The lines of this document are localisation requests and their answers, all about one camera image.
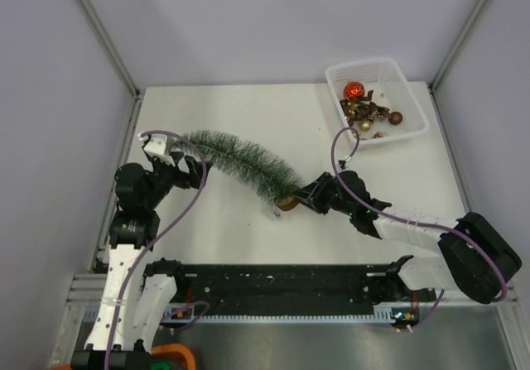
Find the brown bauble right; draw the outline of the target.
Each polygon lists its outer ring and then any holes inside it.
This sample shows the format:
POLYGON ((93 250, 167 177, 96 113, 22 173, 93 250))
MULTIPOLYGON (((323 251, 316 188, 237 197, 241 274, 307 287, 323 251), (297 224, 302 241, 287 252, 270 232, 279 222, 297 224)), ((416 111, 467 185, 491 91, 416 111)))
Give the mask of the brown bauble right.
POLYGON ((388 121, 392 125, 399 125, 402 123, 403 115, 400 112, 392 112, 388 118, 388 121))

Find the orange bin rim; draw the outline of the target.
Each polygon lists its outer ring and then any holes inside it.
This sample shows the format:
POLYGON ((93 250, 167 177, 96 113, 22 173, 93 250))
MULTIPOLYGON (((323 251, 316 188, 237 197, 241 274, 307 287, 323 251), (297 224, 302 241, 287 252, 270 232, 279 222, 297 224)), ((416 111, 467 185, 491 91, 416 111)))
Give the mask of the orange bin rim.
POLYGON ((165 344, 152 349, 151 369, 196 370, 197 362, 184 344, 165 344))

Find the small green christmas tree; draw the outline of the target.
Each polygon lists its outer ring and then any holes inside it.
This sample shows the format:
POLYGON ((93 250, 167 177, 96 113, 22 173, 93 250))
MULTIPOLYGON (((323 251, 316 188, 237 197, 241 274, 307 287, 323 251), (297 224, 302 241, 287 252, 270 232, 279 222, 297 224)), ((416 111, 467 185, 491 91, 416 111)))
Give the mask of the small green christmas tree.
POLYGON ((198 130, 176 138, 171 148, 203 156, 212 167, 252 188, 281 211, 299 204, 294 192, 301 188, 303 179, 286 160, 258 143, 227 132, 198 130))

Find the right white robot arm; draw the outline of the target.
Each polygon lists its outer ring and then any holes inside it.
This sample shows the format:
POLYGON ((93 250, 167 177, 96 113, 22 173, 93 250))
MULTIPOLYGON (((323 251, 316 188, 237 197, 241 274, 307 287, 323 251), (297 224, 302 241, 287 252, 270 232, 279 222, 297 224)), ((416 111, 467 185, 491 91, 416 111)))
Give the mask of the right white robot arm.
POLYGON ((481 214, 444 219, 401 211, 372 197, 354 171, 325 172, 292 195, 317 214, 345 214, 364 235, 430 253, 407 254, 398 261, 397 273, 386 280, 388 294, 396 300, 434 288, 459 290, 475 302, 490 304, 500 299, 522 267, 520 256, 481 214))

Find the gold bauble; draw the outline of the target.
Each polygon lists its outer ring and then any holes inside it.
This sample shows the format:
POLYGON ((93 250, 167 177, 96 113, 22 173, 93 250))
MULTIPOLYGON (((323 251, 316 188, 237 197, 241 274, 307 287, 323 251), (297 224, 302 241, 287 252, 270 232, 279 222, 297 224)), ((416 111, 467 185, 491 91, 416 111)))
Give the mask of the gold bauble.
POLYGON ((359 130, 361 132, 367 132, 371 129, 372 123, 368 120, 362 121, 359 123, 359 130))

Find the red glitter bauble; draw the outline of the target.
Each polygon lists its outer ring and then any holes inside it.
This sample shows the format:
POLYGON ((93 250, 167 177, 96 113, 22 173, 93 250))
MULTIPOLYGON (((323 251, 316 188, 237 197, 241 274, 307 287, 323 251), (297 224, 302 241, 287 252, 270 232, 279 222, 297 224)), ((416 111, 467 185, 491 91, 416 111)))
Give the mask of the red glitter bauble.
POLYGON ((365 93, 365 88, 358 81, 348 82, 343 90, 344 98, 348 100, 363 97, 364 93, 365 93))

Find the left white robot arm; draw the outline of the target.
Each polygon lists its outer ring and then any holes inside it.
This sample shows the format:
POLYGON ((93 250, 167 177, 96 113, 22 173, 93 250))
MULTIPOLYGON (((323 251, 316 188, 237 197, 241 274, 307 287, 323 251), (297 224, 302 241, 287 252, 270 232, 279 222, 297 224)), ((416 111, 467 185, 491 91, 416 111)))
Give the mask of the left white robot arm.
POLYGON ((170 300, 182 299, 188 282, 176 260, 152 260, 160 230, 157 206, 174 188, 200 193, 211 164, 181 152, 151 156, 152 169, 138 163, 119 167, 114 175, 118 198, 108 234, 108 271, 99 311, 73 369, 148 369, 152 343, 170 300))

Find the brown ribbon bow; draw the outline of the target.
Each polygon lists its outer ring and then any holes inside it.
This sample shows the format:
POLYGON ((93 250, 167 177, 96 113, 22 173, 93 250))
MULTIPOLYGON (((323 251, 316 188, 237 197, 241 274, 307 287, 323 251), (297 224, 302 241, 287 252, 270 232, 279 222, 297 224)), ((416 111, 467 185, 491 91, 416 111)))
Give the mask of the brown ribbon bow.
POLYGON ((340 100, 340 108, 349 126, 353 126, 356 122, 369 121, 373 123, 390 118, 390 109, 378 106, 372 97, 373 90, 369 90, 363 97, 340 100))

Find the white plastic basket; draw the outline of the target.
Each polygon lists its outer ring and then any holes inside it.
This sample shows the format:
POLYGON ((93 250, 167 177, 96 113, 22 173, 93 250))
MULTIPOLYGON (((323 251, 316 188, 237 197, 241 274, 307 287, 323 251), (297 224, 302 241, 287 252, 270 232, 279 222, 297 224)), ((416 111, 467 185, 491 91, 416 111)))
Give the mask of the white plastic basket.
POLYGON ((347 136, 352 142, 360 140, 361 148, 416 138, 428 131, 430 125, 426 114, 396 61, 374 58, 332 65, 326 69, 325 77, 342 124, 355 129, 347 136), (364 96, 373 90, 372 100, 378 106, 389 108, 391 113, 400 112, 402 123, 392 125, 388 119, 375 121, 367 132, 359 130, 360 122, 349 126, 340 108, 340 100, 345 99, 343 90, 350 81, 358 81, 364 86, 364 96))

